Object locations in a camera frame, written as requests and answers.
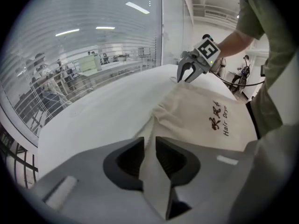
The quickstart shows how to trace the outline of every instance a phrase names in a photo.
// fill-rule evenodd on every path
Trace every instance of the black cable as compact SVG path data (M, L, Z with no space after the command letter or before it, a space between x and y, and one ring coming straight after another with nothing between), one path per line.
M235 84L235 83L230 83L224 79L222 79L221 77L219 77L218 75L216 75L220 80L222 80L223 82L227 83L227 84L233 84L233 85L237 85L237 86L255 86L255 85L258 85L258 84L262 84L264 83L264 81L260 82L260 83L255 83L255 84Z
M18 157L18 149L19 149L19 143L17 143L17 148L15 149L15 156ZM17 159L14 158L14 179L15 179L15 182L18 183L18 180L17 180Z
M32 166L35 167L34 166L34 154L32 155ZM32 170L32 172L33 172L34 183L36 183L36 172L34 169Z
M26 162L26 155L27 154L27 150L25 150L25 154L24 154L24 161ZM28 189L28 183L27 183L27 174L26 174L26 166L24 165L24 181L25 181L25 186Z

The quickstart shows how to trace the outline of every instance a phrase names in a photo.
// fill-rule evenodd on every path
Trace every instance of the glass wall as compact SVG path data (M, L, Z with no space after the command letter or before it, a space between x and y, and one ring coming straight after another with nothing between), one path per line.
M81 97L161 65L161 1L32 0L1 52L1 106L16 128L37 145Z
M192 48L193 24L185 0L163 0L163 61L177 64Z

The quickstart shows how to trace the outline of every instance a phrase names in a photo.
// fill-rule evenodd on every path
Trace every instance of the ceiling light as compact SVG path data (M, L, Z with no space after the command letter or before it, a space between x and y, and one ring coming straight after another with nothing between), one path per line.
M140 11L144 14L149 14L150 13L148 10L143 9L142 7L134 4L133 2L127 2L126 5L129 6L129 7L135 8L135 9L137 9L138 11Z
M59 36L59 35L63 35L63 34L67 34L67 33L71 33L71 32L78 32L80 29L75 29L75 30L70 30L70 31L66 31L66 32L62 32L62 33L58 33L55 36Z
M96 29L110 29L110 30L113 30L115 28L114 27L96 27Z
M18 75L17 77L19 77L21 74L23 74L26 70L22 70Z

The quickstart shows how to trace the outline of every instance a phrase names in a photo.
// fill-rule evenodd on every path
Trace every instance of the metal rack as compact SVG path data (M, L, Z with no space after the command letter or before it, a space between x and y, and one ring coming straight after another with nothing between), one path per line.
M17 184L28 189L36 183L38 169L35 165L35 156L17 143L2 124L0 124L0 154Z

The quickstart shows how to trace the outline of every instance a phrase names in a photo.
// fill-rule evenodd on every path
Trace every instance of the white table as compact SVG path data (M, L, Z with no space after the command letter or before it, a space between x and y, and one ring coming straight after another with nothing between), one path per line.
M132 138L174 88L170 77L176 76L176 65L136 73L100 87L60 112L39 136L39 176L77 153ZM213 74L200 75L192 84L235 99Z

